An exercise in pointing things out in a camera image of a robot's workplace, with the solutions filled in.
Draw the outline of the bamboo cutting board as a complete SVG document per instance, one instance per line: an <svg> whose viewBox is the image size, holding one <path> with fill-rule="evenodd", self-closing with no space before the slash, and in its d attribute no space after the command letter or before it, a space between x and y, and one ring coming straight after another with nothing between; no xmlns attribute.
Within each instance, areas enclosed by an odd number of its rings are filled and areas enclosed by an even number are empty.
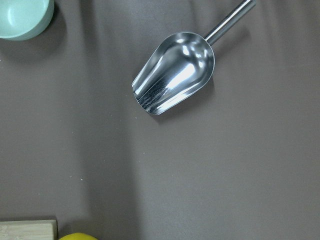
<svg viewBox="0 0 320 240"><path fill-rule="evenodd" d="M56 220L1 221L1 240L57 240Z"/></svg>

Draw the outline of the mint green bowl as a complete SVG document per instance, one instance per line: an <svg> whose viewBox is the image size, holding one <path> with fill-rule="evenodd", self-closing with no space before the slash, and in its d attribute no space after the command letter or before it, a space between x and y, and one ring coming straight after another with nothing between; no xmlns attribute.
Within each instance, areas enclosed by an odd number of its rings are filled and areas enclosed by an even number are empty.
<svg viewBox="0 0 320 240"><path fill-rule="evenodd" d="M38 36L49 26L54 9L53 0L2 0L0 38L24 41Z"/></svg>

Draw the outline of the steel scoop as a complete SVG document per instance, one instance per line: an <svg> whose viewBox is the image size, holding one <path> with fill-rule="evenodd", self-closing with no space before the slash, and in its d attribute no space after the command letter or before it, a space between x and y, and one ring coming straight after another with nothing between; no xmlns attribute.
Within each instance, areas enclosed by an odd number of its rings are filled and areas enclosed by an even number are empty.
<svg viewBox="0 0 320 240"><path fill-rule="evenodd" d="M147 113L160 115L203 88L215 68L212 45L256 3L243 0L205 37L188 31L168 36L131 84L137 103Z"/></svg>

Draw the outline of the yellow lemon lower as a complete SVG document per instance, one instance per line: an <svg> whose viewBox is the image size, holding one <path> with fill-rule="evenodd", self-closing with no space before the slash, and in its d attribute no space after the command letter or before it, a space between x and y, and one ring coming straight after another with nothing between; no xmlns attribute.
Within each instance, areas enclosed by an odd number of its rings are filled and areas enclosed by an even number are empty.
<svg viewBox="0 0 320 240"><path fill-rule="evenodd" d="M98 240L98 239L86 233L76 232L76 233L65 235L61 237L59 240Z"/></svg>

